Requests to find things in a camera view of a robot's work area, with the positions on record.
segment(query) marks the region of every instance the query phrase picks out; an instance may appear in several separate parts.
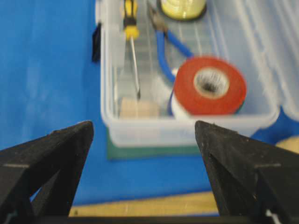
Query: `yellow tape roll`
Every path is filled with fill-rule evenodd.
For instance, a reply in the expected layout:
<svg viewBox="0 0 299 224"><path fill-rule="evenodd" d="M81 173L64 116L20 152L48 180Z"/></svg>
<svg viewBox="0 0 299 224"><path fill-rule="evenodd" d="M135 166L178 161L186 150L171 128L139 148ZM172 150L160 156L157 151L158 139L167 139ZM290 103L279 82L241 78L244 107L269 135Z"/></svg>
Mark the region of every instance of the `yellow tape roll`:
<svg viewBox="0 0 299 224"><path fill-rule="evenodd" d="M206 0L161 0L163 12L176 20L194 19L205 9Z"/></svg>

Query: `plastic storage box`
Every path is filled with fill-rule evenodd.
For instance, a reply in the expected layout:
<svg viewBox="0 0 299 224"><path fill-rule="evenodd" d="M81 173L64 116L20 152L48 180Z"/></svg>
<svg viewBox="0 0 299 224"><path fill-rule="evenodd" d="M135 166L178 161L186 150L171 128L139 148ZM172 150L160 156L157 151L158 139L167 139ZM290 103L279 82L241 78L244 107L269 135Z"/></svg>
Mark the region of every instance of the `plastic storage box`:
<svg viewBox="0 0 299 224"><path fill-rule="evenodd" d="M146 0L138 0L135 41L141 100L160 108L153 119L121 119L123 97L136 98L131 49L125 42L122 0L98 2L101 30L101 115L114 144L122 146L194 145L197 120L215 123L250 136L273 124L282 105L299 119L299 1L207 0L207 12L198 21L165 18L170 30L197 55L212 55L236 66L247 81L248 94L235 115L198 116L176 120L167 115L172 86L164 79L157 60L154 29L147 16ZM184 58L166 45L171 67Z"/></svg>

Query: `red electrical tape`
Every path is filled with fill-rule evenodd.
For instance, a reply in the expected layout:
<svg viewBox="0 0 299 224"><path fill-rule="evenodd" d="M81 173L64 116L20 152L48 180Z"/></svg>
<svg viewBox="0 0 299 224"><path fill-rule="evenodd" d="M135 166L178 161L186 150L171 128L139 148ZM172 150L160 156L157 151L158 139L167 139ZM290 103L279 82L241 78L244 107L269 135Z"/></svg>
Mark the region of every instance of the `red electrical tape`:
<svg viewBox="0 0 299 224"><path fill-rule="evenodd" d="M191 115L235 113L246 98L246 82L234 66L214 57L194 57L178 70L174 94Z"/></svg>

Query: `blue tablecloth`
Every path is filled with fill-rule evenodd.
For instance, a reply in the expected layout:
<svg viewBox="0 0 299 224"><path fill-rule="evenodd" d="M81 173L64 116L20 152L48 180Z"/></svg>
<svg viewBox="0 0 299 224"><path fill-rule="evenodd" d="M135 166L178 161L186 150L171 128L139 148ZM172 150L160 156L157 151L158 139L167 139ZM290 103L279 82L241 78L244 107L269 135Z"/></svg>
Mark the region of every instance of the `blue tablecloth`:
<svg viewBox="0 0 299 224"><path fill-rule="evenodd" d="M92 120L74 204L210 190L200 156L108 161L100 118L100 67L91 62L94 1L0 1L0 148ZM254 138L299 134L283 112Z"/></svg>

